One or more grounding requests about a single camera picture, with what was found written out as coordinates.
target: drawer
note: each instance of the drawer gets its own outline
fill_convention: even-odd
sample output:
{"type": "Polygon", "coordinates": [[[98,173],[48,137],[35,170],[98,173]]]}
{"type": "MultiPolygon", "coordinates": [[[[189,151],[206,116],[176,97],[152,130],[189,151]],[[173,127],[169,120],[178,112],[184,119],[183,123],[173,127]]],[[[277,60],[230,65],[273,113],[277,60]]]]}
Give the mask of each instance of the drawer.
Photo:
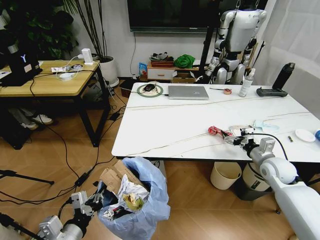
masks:
{"type": "Polygon", "coordinates": [[[148,79],[171,80],[175,69],[148,68],[148,79]]]}

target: green cloth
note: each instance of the green cloth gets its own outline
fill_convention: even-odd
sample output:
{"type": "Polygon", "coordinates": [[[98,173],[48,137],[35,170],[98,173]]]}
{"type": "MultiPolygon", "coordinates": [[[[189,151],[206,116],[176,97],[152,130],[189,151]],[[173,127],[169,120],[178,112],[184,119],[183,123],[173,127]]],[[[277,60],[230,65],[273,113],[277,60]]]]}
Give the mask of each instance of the green cloth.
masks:
{"type": "Polygon", "coordinates": [[[174,61],[174,65],[181,69],[192,69],[195,58],[188,54],[183,54],[174,61]]]}

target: white plate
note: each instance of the white plate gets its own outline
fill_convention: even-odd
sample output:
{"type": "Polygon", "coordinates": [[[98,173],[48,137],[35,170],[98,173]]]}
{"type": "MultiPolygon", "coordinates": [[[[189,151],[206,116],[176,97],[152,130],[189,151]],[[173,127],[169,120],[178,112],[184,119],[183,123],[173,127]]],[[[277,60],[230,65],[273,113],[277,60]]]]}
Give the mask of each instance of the white plate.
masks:
{"type": "Polygon", "coordinates": [[[316,140],[316,137],[308,130],[296,129],[294,132],[295,132],[295,135],[302,141],[311,143],[316,140]]]}

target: mouse pad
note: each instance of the mouse pad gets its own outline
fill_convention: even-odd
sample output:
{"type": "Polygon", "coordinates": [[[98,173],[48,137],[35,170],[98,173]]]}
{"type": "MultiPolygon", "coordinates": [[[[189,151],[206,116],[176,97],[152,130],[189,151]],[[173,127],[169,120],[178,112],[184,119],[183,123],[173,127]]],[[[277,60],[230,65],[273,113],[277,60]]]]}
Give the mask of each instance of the mouse pad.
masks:
{"type": "Polygon", "coordinates": [[[164,92],[164,89],[159,85],[156,85],[156,87],[151,91],[144,91],[145,86],[147,86],[147,84],[138,87],[138,89],[136,90],[136,92],[140,96],[145,97],[145,98],[158,97],[159,95],[161,95],[164,92]]]}

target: computer mouse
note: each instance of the computer mouse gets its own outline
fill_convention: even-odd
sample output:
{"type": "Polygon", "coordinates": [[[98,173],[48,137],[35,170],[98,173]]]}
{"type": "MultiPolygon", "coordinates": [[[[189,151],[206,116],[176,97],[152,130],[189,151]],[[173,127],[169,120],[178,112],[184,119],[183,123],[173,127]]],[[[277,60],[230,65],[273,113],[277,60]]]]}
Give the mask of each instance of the computer mouse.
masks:
{"type": "Polygon", "coordinates": [[[155,85],[154,84],[147,84],[144,88],[143,88],[143,90],[145,91],[145,92],[150,92],[150,91],[152,91],[153,89],[155,89],[155,85]]]}

